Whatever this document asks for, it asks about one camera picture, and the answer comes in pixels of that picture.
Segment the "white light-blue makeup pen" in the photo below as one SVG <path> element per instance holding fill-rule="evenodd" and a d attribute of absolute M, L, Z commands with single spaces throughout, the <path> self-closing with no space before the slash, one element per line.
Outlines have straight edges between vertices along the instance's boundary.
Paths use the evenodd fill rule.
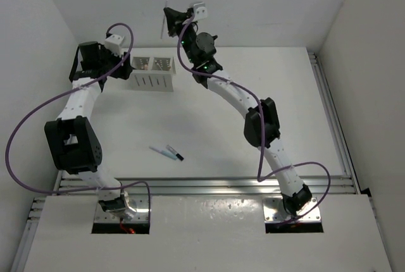
<path fill-rule="evenodd" d="M 162 150 L 162 149 L 158 149 L 158 148 L 156 148 L 156 147 L 153 147 L 153 146 L 149 146 L 149 148 L 150 148 L 150 150 L 152 150 L 152 151 L 154 151 L 154 152 L 157 152 L 158 154 L 161 154 L 161 155 L 163 155 L 163 156 L 165 156 L 165 157 L 168 157 L 168 158 L 170 158 L 170 159 L 172 159 L 172 160 L 177 160 L 178 158 L 176 157 L 176 155 L 175 154 L 172 154 L 171 152 L 168 152 L 168 151 L 165 151 L 165 150 Z"/>

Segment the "thin white eyeliner pencil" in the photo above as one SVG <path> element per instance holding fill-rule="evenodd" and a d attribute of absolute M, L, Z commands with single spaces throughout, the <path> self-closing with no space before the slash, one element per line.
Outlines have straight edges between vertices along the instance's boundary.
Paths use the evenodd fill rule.
<path fill-rule="evenodd" d="M 164 8 L 168 6 L 168 0 L 165 0 Z M 162 18 L 162 24 L 161 24 L 161 31 L 160 31 L 160 39 L 163 40 L 163 34 L 165 31 L 165 21 L 166 21 L 166 15 L 165 12 L 163 11 L 163 18 Z"/>

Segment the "silver black-capped makeup pen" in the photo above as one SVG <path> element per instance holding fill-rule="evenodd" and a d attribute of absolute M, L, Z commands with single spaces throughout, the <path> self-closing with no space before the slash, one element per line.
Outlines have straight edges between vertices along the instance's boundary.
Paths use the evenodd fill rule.
<path fill-rule="evenodd" d="M 180 161 L 184 160 L 184 157 L 179 154 L 172 146 L 166 145 L 166 149 L 171 152 L 174 156 L 176 156 Z"/>

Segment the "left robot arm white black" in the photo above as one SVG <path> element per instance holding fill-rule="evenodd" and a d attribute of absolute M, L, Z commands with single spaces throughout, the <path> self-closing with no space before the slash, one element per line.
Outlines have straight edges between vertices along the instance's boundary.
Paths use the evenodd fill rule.
<path fill-rule="evenodd" d="M 120 219 L 131 219 L 136 210 L 121 183 L 101 163 L 103 151 L 90 117 L 97 97 L 102 93 L 103 76 L 118 65 L 113 78 L 126 80 L 132 67 L 122 49 L 123 37 L 111 35 L 104 44 L 81 43 L 76 51 L 69 80 L 75 92 L 56 120 L 45 124 L 44 131 L 54 164 L 83 180 L 96 190 L 101 209 Z"/>

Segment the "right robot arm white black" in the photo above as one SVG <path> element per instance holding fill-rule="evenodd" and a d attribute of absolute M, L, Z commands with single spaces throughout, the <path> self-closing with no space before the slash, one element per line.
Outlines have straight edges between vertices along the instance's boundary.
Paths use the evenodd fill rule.
<path fill-rule="evenodd" d="M 219 95 L 242 115 L 245 139 L 259 149 L 259 162 L 267 162 L 278 181 L 283 210 L 292 218 L 297 217 L 298 212 L 311 201 L 312 193 L 285 153 L 274 100 L 269 97 L 259 99 L 231 79 L 215 60 L 216 36 L 194 30 L 196 20 L 192 8 L 179 12 L 165 7 L 163 11 L 168 35 L 178 38 L 177 51 L 184 52 L 192 64 L 188 71 L 198 84 Z"/>

